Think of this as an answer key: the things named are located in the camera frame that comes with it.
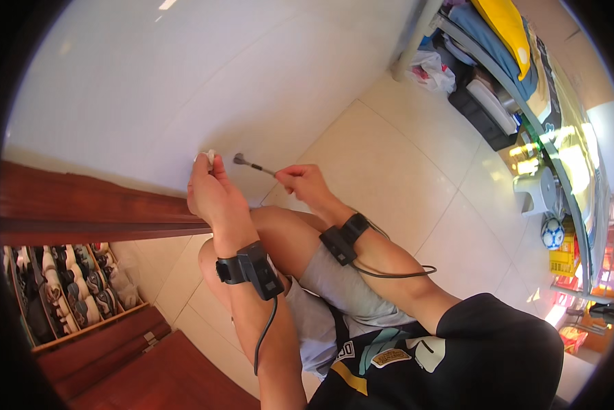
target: soccer ball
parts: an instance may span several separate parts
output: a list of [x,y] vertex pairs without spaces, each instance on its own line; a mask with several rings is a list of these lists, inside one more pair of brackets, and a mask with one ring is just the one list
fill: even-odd
[[547,219],[542,226],[542,242],[548,250],[556,250],[562,245],[564,228],[556,218]]

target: person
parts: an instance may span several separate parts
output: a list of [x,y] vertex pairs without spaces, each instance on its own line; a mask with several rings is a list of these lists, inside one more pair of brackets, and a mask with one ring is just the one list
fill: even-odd
[[[342,267],[319,235],[341,227],[355,211],[329,191],[315,165],[293,165],[275,175],[309,206],[309,214],[250,210],[222,158],[216,156],[212,172],[208,164],[199,155],[188,184],[190,211],[213,229],[199,266],[231,313],[251,363],[273,302],[263,301],[249,282],[222,283],[216,259],[261,240],[285,285],[258,353],[263,409],[549,408],[563,346],[548,323],[489,293],[460,300],[428,275],[386,279]],[[356,264],[373,272],[424,272],[407,251],[372,229],[354,250]],[[302,370],[322,380],[309,404]]]

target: forearm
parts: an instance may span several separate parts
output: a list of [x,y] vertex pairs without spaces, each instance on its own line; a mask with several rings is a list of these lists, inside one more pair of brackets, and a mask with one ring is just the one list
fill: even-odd
[[[336,200],[323,204],[317,213],[329,226],[340,228],[355,212]],[[354,263],[373,273],[424,272],[410,253],[372,229],[361,234],[354,249],[358,255]],[[439,288],[428,276],[386,279],[362,274],[361,277],[373,291],[414,317],[432,334],[436,332],[443,313],[459,301]]]
[[[214,229],[214,248],[219,258],[230,258],[237,250],[257,241],[252,221]],[[231,311],[237,336],[248,360],[254,363],[254,350],[268,322],[273,300],[262,300],[252,283],[229,287]],[[302,409],[306,397],[301,379],[302,363],[298,335],[283,294],[278,309],[258,353],[257,375],[263,409]]]

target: wrist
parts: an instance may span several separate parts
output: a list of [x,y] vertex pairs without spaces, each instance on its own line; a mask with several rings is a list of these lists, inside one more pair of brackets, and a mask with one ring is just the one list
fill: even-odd
[[213,233],[214,250],[221,259],[235,257],[239,249],[259,241],[259,234],[249,218],[247,221],[228,221],[226,224],[214,225]]
[[326,202],[323,207],[314,209],[314,212],[328,226],[335,225],[337,228],[341,228],[355,214],[354,210],[336,197]]

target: knee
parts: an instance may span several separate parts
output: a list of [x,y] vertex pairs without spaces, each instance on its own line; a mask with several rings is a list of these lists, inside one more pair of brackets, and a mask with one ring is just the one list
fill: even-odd
[[202,271],[202,276],[207,278],[212,270],[216,269],[216,250],[214,249],[214,239],[211,238],[204,242],[200,252],[197,254],[197,263]]
[[273,224],[278,215],[285,211],[286,209],[270,205],[251,210],[250,217],[253,219],[254,227],[259,231]]

